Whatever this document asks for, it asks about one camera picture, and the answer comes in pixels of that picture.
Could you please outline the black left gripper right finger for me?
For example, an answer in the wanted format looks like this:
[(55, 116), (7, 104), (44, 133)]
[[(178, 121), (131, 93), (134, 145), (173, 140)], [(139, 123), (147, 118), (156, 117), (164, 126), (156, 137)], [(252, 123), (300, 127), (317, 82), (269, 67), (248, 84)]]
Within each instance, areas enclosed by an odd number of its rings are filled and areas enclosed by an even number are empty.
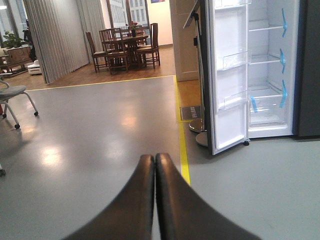
[(168, 153), (155, 157), (155, 190), (163, 240), (257, 240), (207, 204), (184, 180)]

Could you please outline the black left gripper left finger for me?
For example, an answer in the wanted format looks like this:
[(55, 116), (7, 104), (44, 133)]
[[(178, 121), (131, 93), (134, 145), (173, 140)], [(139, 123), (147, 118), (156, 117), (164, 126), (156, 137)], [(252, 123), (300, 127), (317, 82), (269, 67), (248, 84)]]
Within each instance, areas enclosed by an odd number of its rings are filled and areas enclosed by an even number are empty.
[(150, 240), (155, 197), (155, 161), (150, 154), (139, 162), (118, 195), (90, 222), (67, 240)]

